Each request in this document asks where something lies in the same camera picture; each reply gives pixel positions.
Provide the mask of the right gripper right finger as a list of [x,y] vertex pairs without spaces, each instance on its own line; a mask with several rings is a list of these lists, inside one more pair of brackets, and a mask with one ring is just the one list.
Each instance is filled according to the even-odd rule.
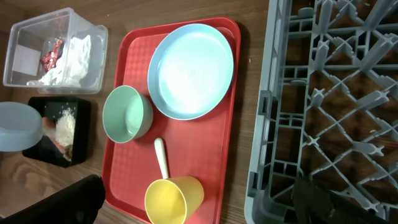
[[302,177],[295,180],[293,202],[300,224],[388,224],[380,217]]

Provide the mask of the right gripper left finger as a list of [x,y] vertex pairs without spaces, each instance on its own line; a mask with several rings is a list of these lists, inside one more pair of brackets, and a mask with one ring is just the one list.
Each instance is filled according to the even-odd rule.
[[102,178],[91,174],[13,215],[1,218],[1,224],[92,224],[105,196]]

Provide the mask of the white rice pile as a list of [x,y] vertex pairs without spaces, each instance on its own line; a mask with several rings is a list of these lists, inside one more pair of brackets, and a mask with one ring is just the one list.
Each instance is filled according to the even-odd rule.
[[71,108],[62,111],[55,126],[55,140],[63,147],[73,144],[76,119]]

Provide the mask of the yellow plastic cup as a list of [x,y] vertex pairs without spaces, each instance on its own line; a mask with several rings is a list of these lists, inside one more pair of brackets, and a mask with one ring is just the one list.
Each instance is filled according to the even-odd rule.
[[202,204],[204,190],[194,177],[159,179],[145,194],[145,210],[151,223],[185,223]]

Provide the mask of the blue bowl with rice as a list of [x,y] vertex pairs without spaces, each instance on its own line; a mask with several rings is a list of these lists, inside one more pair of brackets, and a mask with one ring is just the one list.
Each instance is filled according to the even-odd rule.
[[36,109],[23,103],[1,102],[1,152],[31,148],[42,136],[42,117]]

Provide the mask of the green bowl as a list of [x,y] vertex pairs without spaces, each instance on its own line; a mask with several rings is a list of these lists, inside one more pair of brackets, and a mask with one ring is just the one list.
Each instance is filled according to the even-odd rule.
[[145,135],[153,122],[149,99],[135,88],[121,85],[107,97],[103,108],[103,127],[116,143],[126,143]]

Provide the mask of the white napkin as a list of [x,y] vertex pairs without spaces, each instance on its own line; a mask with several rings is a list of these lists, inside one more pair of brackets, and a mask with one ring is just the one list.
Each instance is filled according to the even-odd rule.
[[49,70],[39,80],[31,80],[27,85],[62,85],[80,87],[80,80],[88,74],[90,62],[91,36],[84,39],[73,37],[70,41],[68,53],[62,54],[57,60],[56,67]]

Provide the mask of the red snack wrapper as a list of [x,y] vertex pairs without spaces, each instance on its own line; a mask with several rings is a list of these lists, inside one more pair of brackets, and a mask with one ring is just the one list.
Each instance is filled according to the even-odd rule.
[[63,39],[56,37],[53,49],[50,50],[48,54],[44,55],[39,60],[45,73],[56,67],[57,60],[60,59],[63,54],[63,46],[64,46]]

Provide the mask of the light blue plate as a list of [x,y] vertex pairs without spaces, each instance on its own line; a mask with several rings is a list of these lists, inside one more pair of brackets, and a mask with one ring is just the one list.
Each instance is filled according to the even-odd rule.
[[234,57],[226,37],[212,26],[188,24],[173,30],[157,46],[147,86],[162,114],[192,120],[221,102],[233,73]]

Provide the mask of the orange carrot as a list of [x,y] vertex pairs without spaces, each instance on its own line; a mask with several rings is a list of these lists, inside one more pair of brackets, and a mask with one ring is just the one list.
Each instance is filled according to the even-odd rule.
[[64,153],[65,147],[62,146],[61,144],[59,144],[57,142],[57,140],[55,139],[55,134],[56,134],[55,123],[48,117],[43,117],[42,118],[42,126],[43,126],[44,134],[50,138],[50,140],[55,144],[55,146],[61,153]]

